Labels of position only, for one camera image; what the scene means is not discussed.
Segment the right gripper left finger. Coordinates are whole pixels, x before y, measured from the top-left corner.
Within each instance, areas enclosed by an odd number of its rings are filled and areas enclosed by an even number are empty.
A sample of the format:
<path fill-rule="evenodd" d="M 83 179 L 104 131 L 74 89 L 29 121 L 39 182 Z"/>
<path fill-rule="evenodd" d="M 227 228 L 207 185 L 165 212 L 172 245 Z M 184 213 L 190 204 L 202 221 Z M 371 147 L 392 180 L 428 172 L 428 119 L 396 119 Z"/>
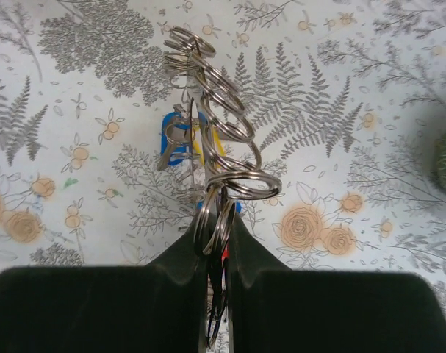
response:
<path fill-rule="evenodd" d="M 192 222 L 146 265 L 0 272 L 0 352 L 205 352 L 208 240 Z"/>

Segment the red key tag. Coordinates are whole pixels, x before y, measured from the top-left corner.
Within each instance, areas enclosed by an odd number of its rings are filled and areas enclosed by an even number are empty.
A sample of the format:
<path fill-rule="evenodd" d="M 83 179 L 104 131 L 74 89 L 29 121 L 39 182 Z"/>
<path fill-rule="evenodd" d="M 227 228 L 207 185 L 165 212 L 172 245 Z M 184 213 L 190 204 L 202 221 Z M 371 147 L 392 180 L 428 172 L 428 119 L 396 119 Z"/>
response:
<path fill-rule="evenodd" d="M 229 248 L 226 246 L 221 256 L 222 262 L 224 262 L 228 257 L 229 257 Z"/>

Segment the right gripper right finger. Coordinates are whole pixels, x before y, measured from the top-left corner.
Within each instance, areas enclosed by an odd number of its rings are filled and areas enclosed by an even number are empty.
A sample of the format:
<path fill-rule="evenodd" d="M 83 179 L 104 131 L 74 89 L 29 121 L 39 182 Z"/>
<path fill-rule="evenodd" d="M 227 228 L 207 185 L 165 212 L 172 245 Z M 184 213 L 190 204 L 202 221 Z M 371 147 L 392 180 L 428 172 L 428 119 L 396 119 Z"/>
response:
<path fill-rule="evenodd" d="M 240 218 L 228 248 L 231 352 L 446 352 L 445 316 L 418 276 L 292 270 Z"/>

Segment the silver key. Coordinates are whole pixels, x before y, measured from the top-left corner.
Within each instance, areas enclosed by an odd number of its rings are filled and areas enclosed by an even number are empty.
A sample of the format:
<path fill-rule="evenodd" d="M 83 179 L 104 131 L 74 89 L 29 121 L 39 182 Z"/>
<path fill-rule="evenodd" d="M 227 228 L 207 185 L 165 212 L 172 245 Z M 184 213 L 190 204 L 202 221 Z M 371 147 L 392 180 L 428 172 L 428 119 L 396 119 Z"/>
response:
<path fill-rule="evenodd" d="M 165 146 L 161 150 L 161 157 L 157 163 L 157 170 L 164 171 L 168 166 L 182 161 L 181 153 L 185 151 L 187 143 L 187 128 L 182 124 L 168 124 L 162 133 Z"/>

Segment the blue key tag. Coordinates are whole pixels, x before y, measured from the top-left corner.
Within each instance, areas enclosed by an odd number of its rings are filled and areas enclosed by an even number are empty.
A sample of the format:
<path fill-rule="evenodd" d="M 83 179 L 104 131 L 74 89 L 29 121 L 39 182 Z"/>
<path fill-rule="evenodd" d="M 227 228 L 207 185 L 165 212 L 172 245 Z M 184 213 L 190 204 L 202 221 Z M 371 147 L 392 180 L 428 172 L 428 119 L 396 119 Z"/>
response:
<path fill-rule="evenodd" d="M 178 165 L 186 159 L 194 159 L 201 165 L 204 157 L 198 142 L 200 123 L 206 123 L 206 117 L 198 112 L 192 121 L 184 113 L 171 112 L 164 116 L 161 125 L 161 160 L 158 169 Z"/>

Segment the metal ring disc with keyrings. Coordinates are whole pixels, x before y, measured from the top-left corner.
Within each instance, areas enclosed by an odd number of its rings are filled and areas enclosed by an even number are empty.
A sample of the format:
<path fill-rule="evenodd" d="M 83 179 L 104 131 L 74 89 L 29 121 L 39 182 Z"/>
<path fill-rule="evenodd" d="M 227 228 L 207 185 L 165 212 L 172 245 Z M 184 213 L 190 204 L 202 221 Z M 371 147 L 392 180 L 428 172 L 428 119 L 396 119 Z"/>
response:
<path fill-rule="evenodd" d="M 206 270 L 204 339 L 210 349 L 227 308 L 227 259 L 222 262 L 221 256 L 237 217 L 237 204 L 278 195 L 281 181 L 262 169 L 255 131 L 245 117 L 236 85 L 208 61 L 216 55 L 214 46 L 181 26 L 171 28 L 165 45 L 170 49 L 164 56 L 165 70 L 187 104 L 175 105 L 175 111 L 191 121 L 198 112 L 206 117 L 198 131 L 205 182 L 193 184 L 188 197 L 196 208 L 190 229 L 193 248 Z"/>

